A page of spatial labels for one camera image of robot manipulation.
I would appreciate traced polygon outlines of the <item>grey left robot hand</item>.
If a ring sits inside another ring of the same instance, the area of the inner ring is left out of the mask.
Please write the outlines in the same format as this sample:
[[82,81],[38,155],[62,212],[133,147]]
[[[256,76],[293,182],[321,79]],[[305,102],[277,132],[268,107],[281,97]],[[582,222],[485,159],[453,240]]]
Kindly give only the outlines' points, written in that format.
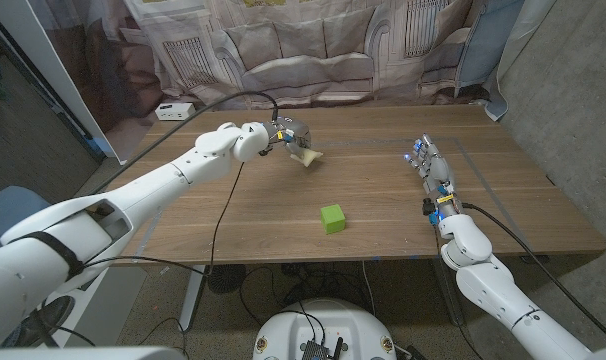
[[268,145],[260,152],[262,156],[279,143],[283,143],[291,155],[300,159],[304,157],[304,150],[311,148],[310,129],[302,121],[279,116],[275,121],[265,122],[264,127],[268,134]]

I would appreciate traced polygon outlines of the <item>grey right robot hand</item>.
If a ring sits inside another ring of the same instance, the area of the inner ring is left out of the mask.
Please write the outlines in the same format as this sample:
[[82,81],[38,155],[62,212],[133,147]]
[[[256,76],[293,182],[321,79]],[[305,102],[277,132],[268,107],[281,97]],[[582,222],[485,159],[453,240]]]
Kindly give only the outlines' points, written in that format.
[[411,152],[404,155],[404,160],[423,181],[426,196],[422,200],[422,213],[433,225],[461,213],[457,204],[454,171],[427,133],[415,140]]

